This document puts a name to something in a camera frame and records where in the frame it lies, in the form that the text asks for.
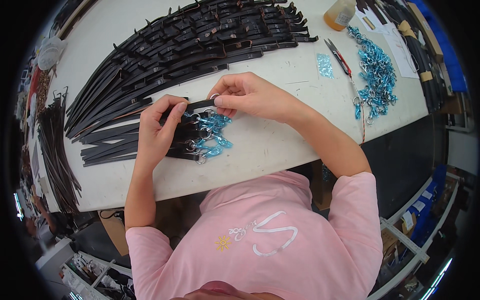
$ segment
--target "orange liquid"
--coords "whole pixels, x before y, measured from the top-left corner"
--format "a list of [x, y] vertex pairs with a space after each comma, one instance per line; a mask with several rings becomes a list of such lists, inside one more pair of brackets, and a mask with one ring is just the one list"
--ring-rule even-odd
[[335, 23], [335, 21], [327, 13], [328, 12], [326, 12], [324, 14], [324, 20], [325, 20], [325, 23], [327, 23], [328, 26], [335, 29], [336, 31], [341, 31], [342, 29], [345, 28], [345, 26], [338, 25], [337, 23]]

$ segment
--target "red scissor handle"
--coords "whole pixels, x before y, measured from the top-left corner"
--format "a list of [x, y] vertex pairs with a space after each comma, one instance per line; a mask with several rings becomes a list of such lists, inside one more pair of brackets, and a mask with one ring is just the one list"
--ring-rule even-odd
[[345, 61], [345, 59], [343, 59], [342, 55], [340, 54], [340, 52], [337, 50], [336, 53], [338, 54], [338, 56], [340, 57], [341, 61], [342, 61], [342, 66], [343, 66], [343, 70], [345, 71], [345, 73], [347, 73], [350, 77], [352, 76], [352, 70], [350, 70], [350, 67], [347, 65], [347, 62]]

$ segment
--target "plastic bottle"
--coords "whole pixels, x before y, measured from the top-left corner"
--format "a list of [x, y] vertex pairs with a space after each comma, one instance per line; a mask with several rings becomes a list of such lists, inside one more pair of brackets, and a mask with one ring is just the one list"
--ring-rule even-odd
[[356, 0], [337, 0], [324, 14], [325, 23], [340, 31], [344, 29], [355, 15]]

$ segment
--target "printed graphic on shirt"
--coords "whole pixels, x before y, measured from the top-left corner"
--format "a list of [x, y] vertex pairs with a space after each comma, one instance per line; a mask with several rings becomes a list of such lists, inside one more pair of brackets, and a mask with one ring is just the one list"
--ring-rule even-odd
[[217, 250], [218, 250], [218, 249], [221, 249], [220, 251], [223, 252], [223, 247], [229, 249], [227, 245], [228, 245], [228, 244], [231, 244], [231, 242], [227, 242], [227, 241], [230, 239], [230, 237], [228, 237], [227, 239], [225, 239], [225, 236], [223, 236], [223, 239], [222, 239], [221, 237], [218, 237], [218, 239], [219, 239], [220, 241], [216, 241], [216, 242], [215, 242], [215, 244], [220, 244], [220, 246], [217, 248]]
[[[266, 257], [266, 256], [272, 256], [272, 255], [275, 255], [280, 249], [285, 249], [286, 247], [288, 247], [288, 245], [290, 245], [296, 238], [297, 236], [297, 233], [298, 233], [298, 229], [295, 227], [295, 226], [285, 226], [285, 227], [279, 227], [279, 228], [272, 228], [272, 229], [261, 229], [260, 227], [266, 225], [268, 222], [270, 222], [270, 220], [272, 220], [273, 218], [277, 217], [278, 215], [280, 214], [287, 214], [285, 211], [283, 210], [280, 210], [270, 216], [268, 216], [265, 220], [263, 220], [262, 222], [260, 222], [259, 224], [257, 224], [257, 220], [254, 220], [252, 222], [249, 222], [247, 223], [247, 225], [245, 225], [245, 227], [241, 227], [241, 228], [238, 228], [238, 227], [235, 227], [235, 228], [230, 228], [228, 230], [228, 234], [229, 235], [235, 235], [234, 236], [234, 240], [235, 241], [240, 241], [241, 239], [243, 239], [243, 237], [247, 234], [247, 230], [250, 228], [250, 227], [253, 227], [252, 228], [252, 231], [253, 232], [259, 232], [259, 233], [273, 233], [273, 232], [279, 232], [279, 231], [287, 231], [287, 230], [291, 230], [292, 231], [292, 236], [290, 239], [288, 239], [282, 246], [276, 248], [276, 249], [273, 249], [271, 252], [268, 252], [268, 253], [262, 253], [260, 251], [258, 251], [257, 249], [257, 244], [253, 244], [252, 245], [252, 249], [253, 249], [253, 252], [255, 254], [257, 254], [258, 256], [261, 256], [261, 257]], [[223, 239], [221, 237], [218, 237], [220, 239], [220, 242], [216, 241], [215, 244], [220, 244], [219, 247], [217, 248], [217, 250], [221, 250], [223, 252], [223, 247], [229, 249], [229, 247], [227, 247], [227, 244], [231, 244], [231, 242], [227, 242], [228, 239], [230, 239], [230, 237], [228, 237], [227, 239], [225, 239], [225, 236], [223, 236]]]

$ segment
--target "tape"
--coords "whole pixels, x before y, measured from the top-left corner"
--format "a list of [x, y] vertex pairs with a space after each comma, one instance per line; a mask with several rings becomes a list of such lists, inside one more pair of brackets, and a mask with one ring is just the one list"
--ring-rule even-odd
[[410, 27], [410, 24], [406, 20], [403, 20], [402, 23], [400, 23], [400, 25], [398, 26], [398, 30], [402, 32], [403, 36], [412, 36], [417, 39], [417, 36], [412, 30], [412, 27]]
[[420, 73], [420, 80], [422, 82], [429, 81], [432, 79], [433, 79], [432, 72], [427, 71], [427, 72]]

